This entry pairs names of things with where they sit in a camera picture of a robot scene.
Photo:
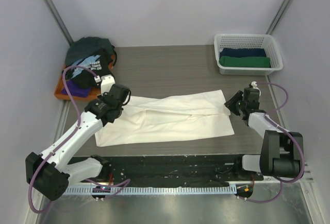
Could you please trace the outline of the white t shirt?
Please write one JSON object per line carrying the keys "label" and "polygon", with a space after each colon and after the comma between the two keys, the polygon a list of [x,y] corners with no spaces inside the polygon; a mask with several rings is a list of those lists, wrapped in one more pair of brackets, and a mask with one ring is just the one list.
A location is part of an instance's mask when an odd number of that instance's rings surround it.
{"label": "white t shirt", "polygon": [[96,145],[180,142],[234,134],[221,90],[163,99],[131,97],[121,116],[95,134]]}

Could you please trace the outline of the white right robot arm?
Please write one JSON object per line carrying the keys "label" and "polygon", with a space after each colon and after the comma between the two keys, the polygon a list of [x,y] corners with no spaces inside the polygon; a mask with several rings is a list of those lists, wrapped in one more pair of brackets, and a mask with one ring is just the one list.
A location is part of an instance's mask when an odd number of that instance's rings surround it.
{"label": "white right robot arm", "polygon": [[259,108],[260,89],[252,82],[243,91],[238,91],[225,106],[263,139],[260,154],[246,154],[233,167],[238,180],[245,180],[252,171],[283,182],[295,182],[305,170],[303,136],[277,124],[266,111]]}

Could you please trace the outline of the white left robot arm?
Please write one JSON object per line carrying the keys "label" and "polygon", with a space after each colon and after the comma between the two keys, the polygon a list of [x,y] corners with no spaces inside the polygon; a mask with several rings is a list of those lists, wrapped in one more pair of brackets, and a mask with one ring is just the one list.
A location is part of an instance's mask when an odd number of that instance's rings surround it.
{"label": "white left robot arm", "polygon": [[29,189],[55,201],[72,184],[87,179],[105,182],[110,166],[104,158],[94,155],[74,164],[70,160],[91,136],[121,116],[130,96],[129,88],[114,84],[108,92],[90,101],[77,122],[52,146],[40,154],[30,153],[25,160]]}

